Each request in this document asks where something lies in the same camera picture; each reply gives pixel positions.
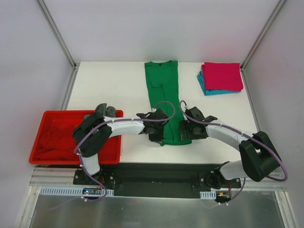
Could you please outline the green t shirt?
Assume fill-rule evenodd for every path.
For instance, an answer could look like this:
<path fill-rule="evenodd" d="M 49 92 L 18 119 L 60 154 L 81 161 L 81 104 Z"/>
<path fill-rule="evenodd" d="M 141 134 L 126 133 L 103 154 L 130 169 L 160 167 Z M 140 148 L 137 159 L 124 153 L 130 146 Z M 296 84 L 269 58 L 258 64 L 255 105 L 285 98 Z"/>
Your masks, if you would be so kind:
<path fill-rule="evenodd" d="M 157 107 L 168 116 L 173 115 L 173 108 L 176 110 L 173 118 L 164 127 L 164 139 L 161 145 L 191 144 L 192 140 L 182 141 L 180 134 L 179 122 L 184 120 L 184 116 L 179 108 L 178 62 L 173 60 L 162 63 L 147 62 L 144 68 L 150 106 L 154 108 L 157 103 L 165 101 Z"/>

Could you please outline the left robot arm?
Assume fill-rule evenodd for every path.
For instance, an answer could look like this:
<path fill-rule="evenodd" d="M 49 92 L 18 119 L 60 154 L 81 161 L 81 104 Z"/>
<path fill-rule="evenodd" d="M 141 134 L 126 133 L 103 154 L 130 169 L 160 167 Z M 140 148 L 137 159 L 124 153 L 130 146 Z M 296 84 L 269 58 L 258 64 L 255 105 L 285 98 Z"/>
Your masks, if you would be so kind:
<path fill-rule="evenodd" d="M 72 132 L 76 143 L 74 153 L 80 154 L 81 165 L 86 170 L 85 181 L 91 185 L 100 181 L 98 153 L 109 138 L 124 134 L 147 134 L 151 142 L 161 143 L 169 119 L 162 109 L 132 117 L 108 117 L 97 111 L 87 116 Z"/>

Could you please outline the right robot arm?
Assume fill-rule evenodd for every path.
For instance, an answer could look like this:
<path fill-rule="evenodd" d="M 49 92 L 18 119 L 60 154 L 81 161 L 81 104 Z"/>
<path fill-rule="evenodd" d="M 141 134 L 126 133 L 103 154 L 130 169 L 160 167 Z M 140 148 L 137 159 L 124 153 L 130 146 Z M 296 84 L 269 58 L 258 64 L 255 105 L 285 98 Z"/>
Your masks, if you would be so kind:
<path fill-rule="evenodd" d="M 277 168 L 282 166 L 269 136 L 259 131 L 257 133 L 244 132 L 221 122 L 214 116 L 205 117 L 197 108 L 184 111 L 186 120 L 180 121 L 181 139 L 200 140 L 208 137 L 217 139 L 240 153 L 239 161 L 227 161 L 204 177 L 205 184 L 214 189 L 220 189 L 239 178 L 250 178 L 260 182 L 264 178 L 283 182 L 282 179 L 271 176 Z"/>

